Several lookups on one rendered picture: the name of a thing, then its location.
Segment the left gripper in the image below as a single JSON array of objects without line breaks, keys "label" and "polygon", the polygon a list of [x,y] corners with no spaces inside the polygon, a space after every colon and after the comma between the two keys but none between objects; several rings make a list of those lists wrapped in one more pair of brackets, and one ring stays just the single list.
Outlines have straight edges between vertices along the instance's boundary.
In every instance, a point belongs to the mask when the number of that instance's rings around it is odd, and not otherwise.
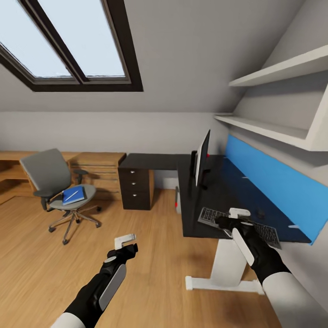
[{"label": "left gripper", "polygon": [[122,253],[123,255],[125,255],[126,262],[127,262],[127,260],[129,260],[129,259],[135,258],[136,252],[138,252],[137,243],[135,245],[131,244],[131,245],[125,246],[124,248],[119,249],[119,250],[115,249],[115,250],[109,251],[108,257],[115,255],[117,253]]}]

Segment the swivel chair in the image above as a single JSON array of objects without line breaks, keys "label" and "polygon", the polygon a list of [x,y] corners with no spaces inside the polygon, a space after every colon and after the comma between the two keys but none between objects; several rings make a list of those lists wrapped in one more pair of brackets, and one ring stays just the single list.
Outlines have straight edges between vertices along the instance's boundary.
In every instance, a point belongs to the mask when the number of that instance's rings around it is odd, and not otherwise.
[{"label": "swivel chair", "polygon": [[[21,158],[20,163],[25,169],[28,177],[36,187],[37,191],[34,191],[33,195],[41,197],[41,205],[46,212],[51,212],[55,209],[60,211],[66,211],[66,214],[62,218],[53,224],[49,225],[49,231],[54,231],[53,225],[72,216],[67,232],[63,238],[63,245],[68,243],[66,236],[72,226],[72,222],[75,219],[77,224],[80,223],[79,217],[86,218],[91,222],[96,223],[96,227],[100,227],[100,224],[92,220],[81,213],[92,208],[97,207],[98,211],[102,208],[98,205],[80,209],[83,205],[89,202],[96,193],[96,187],[91,184],[82,184],[82,174],[87,174],[85,170],[75,170],[74,173],[78,175],[78,186],[82,186],[84,193],[84,199],[77,202],[63,205],[63,190],[69,189],[72,182],[72,173],[68,168],[59,149],[50,149],[43,152],[38,152],[26,157]],[[49,208],[48,208],[49,207]]]}]

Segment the notebook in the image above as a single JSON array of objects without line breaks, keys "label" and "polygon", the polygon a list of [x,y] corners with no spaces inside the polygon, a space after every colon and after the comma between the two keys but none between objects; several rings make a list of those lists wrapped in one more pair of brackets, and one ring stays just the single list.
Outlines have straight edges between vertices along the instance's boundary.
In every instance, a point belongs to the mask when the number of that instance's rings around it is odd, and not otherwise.
[{"label": "notebook", "polygon": [[224,230],[224,232],[229,236],[229,237],[233,237],[232,232],[228,231],[228,230]]}]

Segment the mouse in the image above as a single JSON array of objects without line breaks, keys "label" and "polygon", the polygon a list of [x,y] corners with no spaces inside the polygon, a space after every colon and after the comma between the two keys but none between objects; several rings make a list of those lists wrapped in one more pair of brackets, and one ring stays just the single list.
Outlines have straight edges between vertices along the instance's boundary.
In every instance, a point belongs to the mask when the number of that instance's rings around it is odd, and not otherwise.
[{"label": "mouse", "polygon": [[262,210],[262,209],[257,209],[257,214],[262,216],[262,217],[265,217],[265,212]]}]

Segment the folder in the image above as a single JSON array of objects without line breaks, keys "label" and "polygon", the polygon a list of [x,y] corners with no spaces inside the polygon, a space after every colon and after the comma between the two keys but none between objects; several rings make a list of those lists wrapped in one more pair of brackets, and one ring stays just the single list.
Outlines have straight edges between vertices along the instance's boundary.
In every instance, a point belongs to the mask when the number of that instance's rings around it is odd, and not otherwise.
[{"label": "folder", "polygon": [[63,190],[63,205],[77,202],[84,199],[84,193],[82,186],[71,187],[69,189]]}]

